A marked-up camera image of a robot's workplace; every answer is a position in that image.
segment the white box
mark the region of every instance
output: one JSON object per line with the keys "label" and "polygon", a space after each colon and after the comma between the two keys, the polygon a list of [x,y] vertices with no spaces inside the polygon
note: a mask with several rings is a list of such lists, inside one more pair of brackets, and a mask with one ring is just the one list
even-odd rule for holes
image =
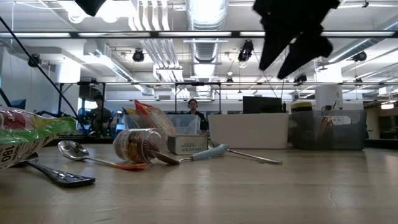
{"label": "white box", "polygon": [[209,117],[210,139],[232,149],[285,149],[289,114],[217,114]]}

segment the desk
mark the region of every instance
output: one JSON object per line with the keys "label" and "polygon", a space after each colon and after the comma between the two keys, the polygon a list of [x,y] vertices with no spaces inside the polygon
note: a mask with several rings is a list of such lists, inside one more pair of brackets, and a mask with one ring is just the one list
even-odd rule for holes
{"label": "desk", "polygon": [[[111,145],[92,156],[117,160]],[[55,147],[40,163],[96,177],[95,185],[61,189],[32,168],[0,172],[0,223],[396,223],[395,151],[245,151],[282,160],[260,164],[226,152],[180,166],[140,172],[74,162]]]}

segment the black shirt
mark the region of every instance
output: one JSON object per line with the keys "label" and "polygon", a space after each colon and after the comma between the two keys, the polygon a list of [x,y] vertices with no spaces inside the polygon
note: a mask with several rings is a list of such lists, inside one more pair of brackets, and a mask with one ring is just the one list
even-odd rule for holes
{"label": "black shirt", "polygon": [[195,112],[195,115],[198,115],[200,118],[200,129],[206,131],[208,129],[208,124],[205,115],[198,111]]}

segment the chip bag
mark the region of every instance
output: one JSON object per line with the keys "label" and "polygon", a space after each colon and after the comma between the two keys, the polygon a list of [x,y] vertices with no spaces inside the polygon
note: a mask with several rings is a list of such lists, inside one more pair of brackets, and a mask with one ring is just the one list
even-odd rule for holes
{"label": "chip bag", "polygon": [[59,133],[76,130],[73,118],[43,118],[0,106],[0,169],[5,169],[46,145]]}
{"label": "chip bag", "polygon": [[134,100],[134,102],[136,104],[137,113],[143,115],[140,116],[140,119],[145,120],[150,128],[158,128],[162,130],[166,136],[178,134],[172,122],[161,109],[140,103],[138,100]]}

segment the plastic storage bin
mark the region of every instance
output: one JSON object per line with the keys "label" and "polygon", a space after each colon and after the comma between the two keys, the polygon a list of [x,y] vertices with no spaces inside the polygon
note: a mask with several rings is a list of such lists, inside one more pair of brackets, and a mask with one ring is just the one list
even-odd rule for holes
{"label": "plastic storage bin", "polygon": [[[125,129],[156,128],[150,127],[146,122],[146,116],[130,114],[124,116]],[[200,118],[194,114],[167,114],[178,134],[196,135],[200,134]]]}
{"label": "plastic storage bin", "polygon": [[289,117],[290,142],[296,149],[364,149],[366,111],[302,111]]}

